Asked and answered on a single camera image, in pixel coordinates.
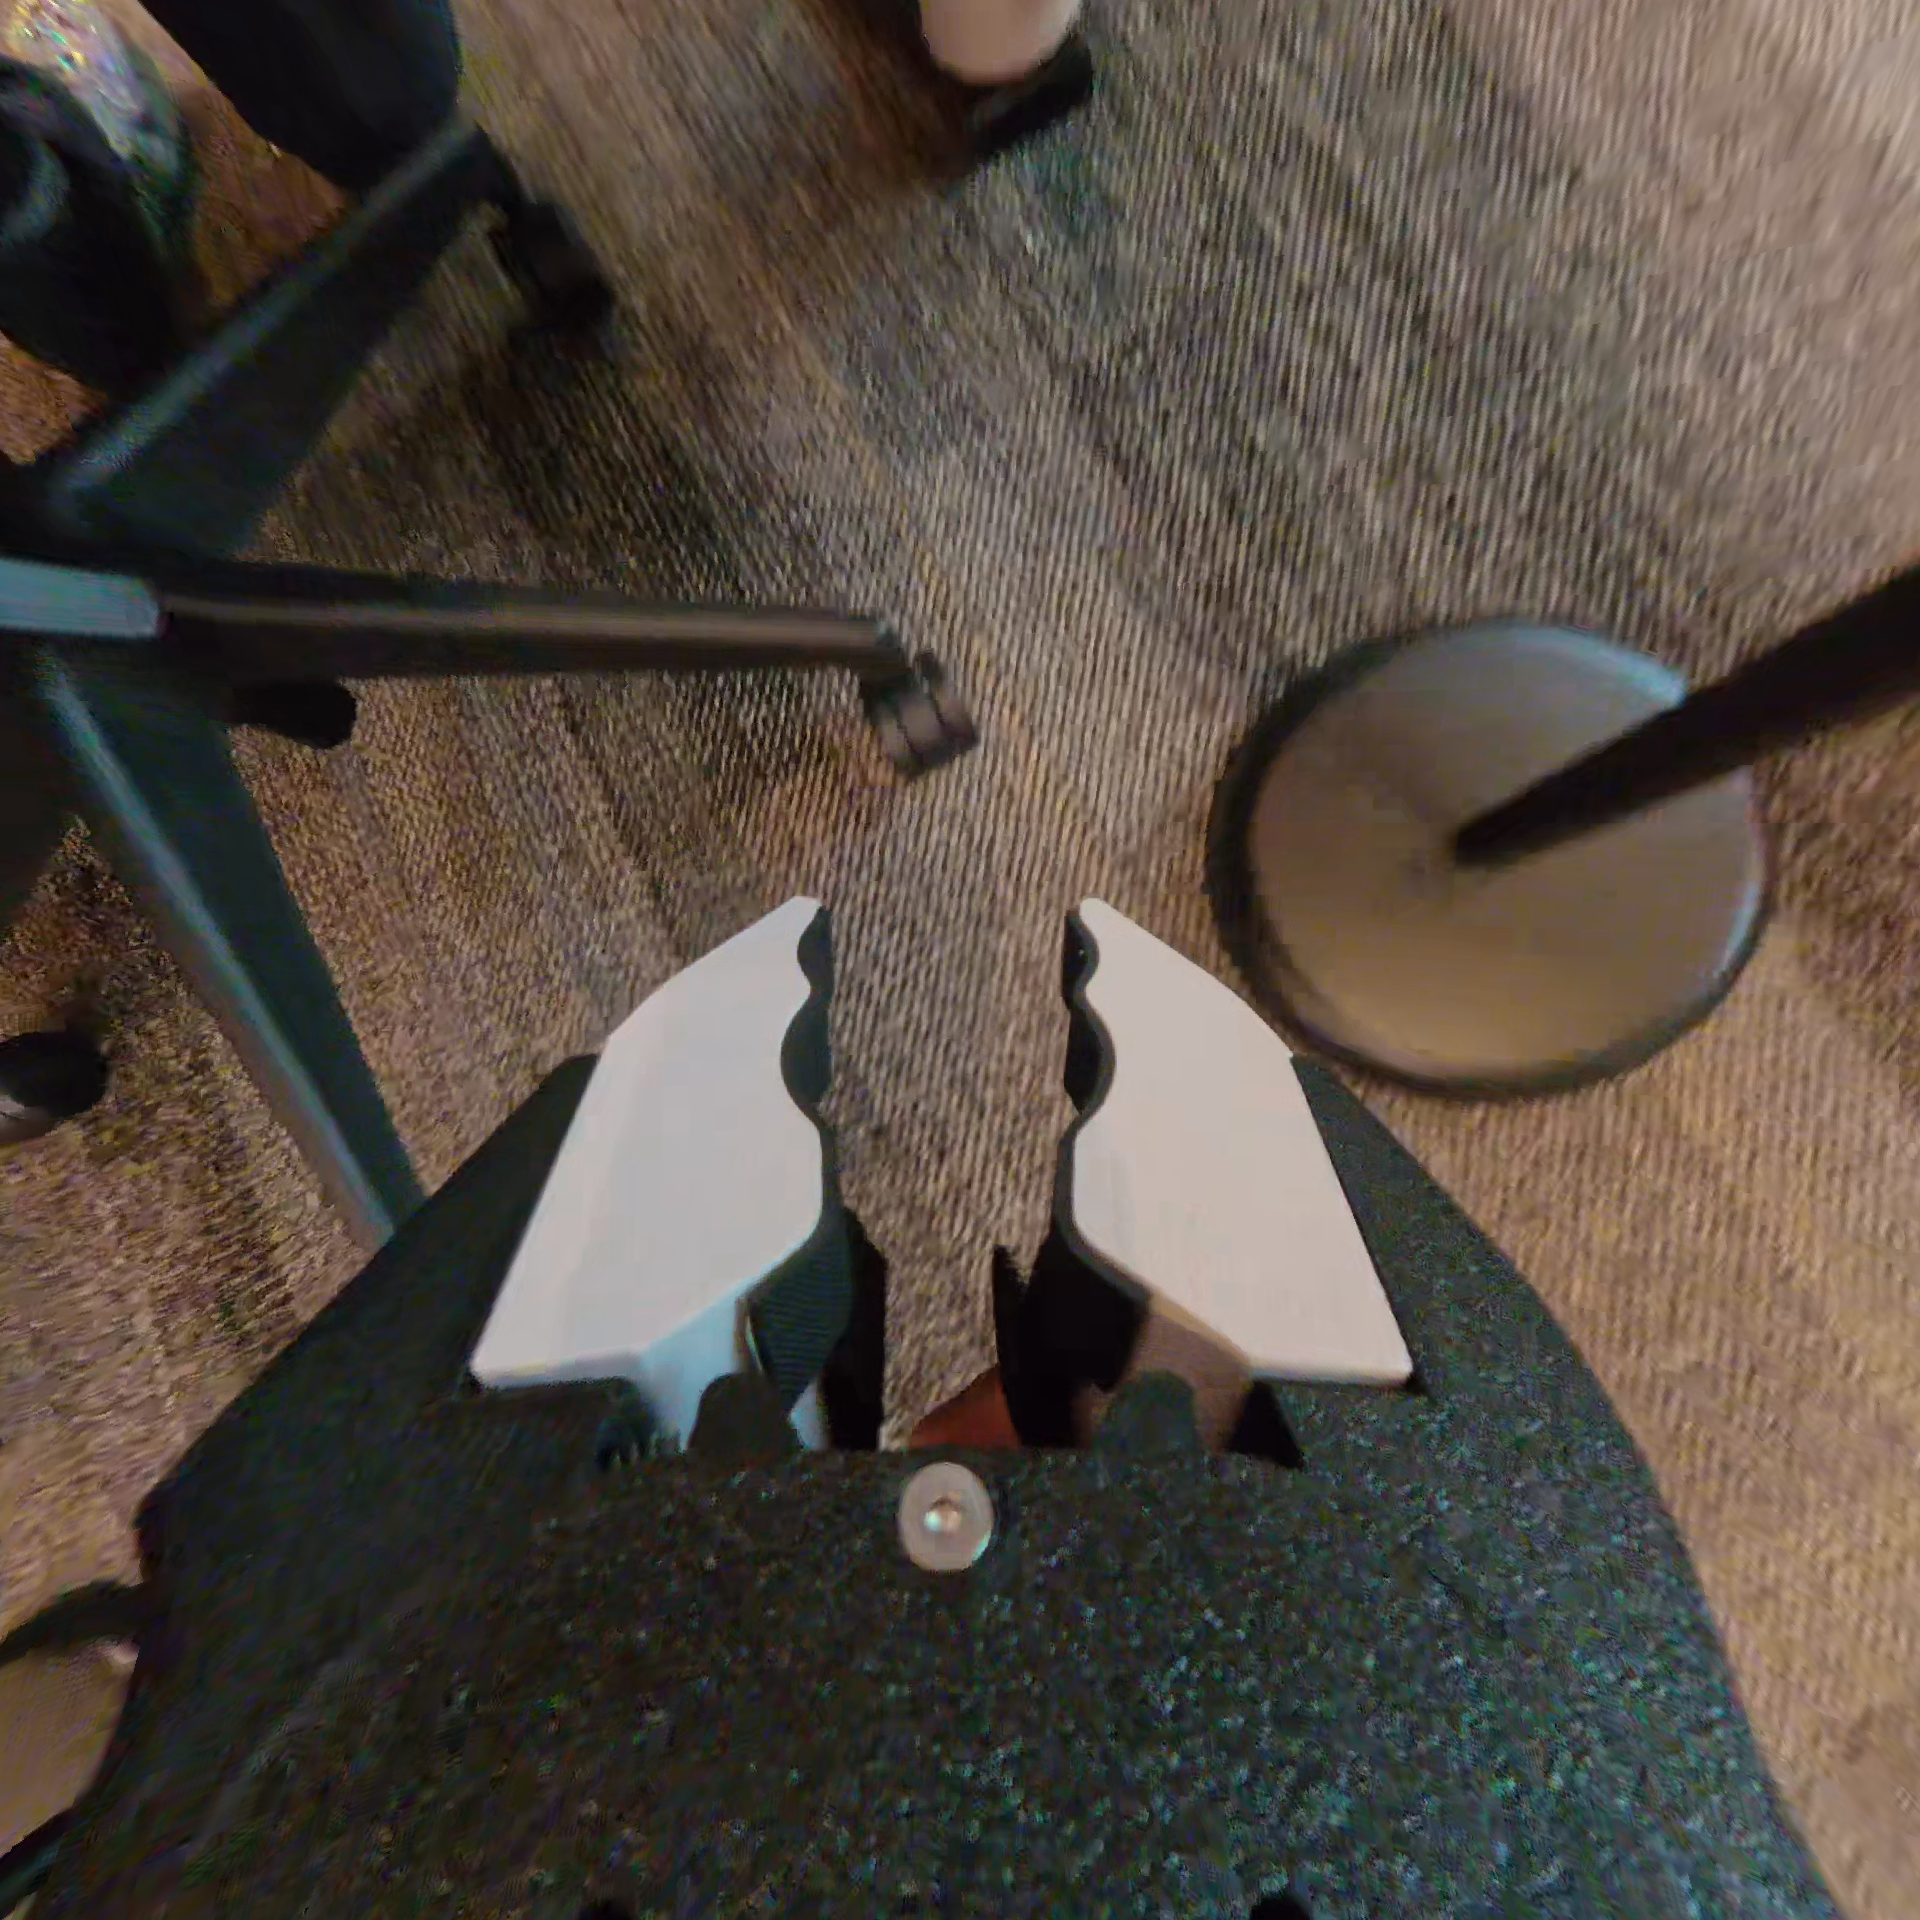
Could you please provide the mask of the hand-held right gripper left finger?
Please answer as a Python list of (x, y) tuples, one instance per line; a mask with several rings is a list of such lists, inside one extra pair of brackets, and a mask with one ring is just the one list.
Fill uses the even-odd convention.
[(621, 1385), (685, 1448), (742, 1376), (804, 1450), (873, 1445), (882, 1260), (824, 1115), (829, 1011), (831, 915), (796, 897), (621, 1020), (470, 1349), (480, 1387)]

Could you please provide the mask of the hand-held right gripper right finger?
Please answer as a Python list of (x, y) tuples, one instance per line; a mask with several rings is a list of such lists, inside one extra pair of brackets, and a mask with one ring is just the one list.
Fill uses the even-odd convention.
[(1065, 916), (1063, 1008), (1047, 1229), (994, 1280), (1018, 1440), (1081, 1448), (1133, 1380), (1170, 1376), (1204, 1448), (1295, 1465), (1279, 1385), (1410, 1389), (1290, 1046), (1104, 901)]

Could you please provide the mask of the person's right hand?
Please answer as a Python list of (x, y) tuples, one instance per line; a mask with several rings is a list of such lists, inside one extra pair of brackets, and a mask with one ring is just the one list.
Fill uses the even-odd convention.
[(1006, 1397), (1000, 1368), (989, 1368), (949, 1402), (928, 1411), (904, 1445), (912, 1452), (1022, 1452), (1023, 1437)]

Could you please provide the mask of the black pole round base stand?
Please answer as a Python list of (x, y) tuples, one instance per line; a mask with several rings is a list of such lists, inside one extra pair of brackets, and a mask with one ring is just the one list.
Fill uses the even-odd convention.
[(1309, 1049), (1444, 1097), (1638, 1069), (1768, 916), (1759, 762), (1916, 698), (1917, 573), (1689, 685), (1542, 614), (1343, 649), (1245, 732), (1207, 892)]

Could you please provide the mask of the black office chair base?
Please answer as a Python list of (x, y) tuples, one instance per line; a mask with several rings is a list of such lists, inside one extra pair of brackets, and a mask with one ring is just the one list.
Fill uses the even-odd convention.
[(146, 905), (352, 1235), (423, 1204), (413, 1164), (228, 744), (352, 732), (352, 681), (836, 670), (888, 762), (975, 746), (943, 668), (874, 614), (238, 560), (402, 308), (480, 211), (532, 321), (610, 288), (564, 208), (454, 113), (130, 405), (5, 464), (5, 922), (68, 822)]

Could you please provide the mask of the dark shoe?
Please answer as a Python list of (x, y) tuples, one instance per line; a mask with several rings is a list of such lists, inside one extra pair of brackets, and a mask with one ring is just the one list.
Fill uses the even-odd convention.
[(175, 96), (101, 5), (2, 5), (2, 332), (109, 400), (181, 357), (198, 164)]

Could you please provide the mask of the white table leg foot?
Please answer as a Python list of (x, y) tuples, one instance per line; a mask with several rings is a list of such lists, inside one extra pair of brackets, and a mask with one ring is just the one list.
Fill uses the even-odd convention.
[(930, 69), (949, 85), (972, 162), (1076, 117), (1094, 92), (1086, 2), (917, 2)]

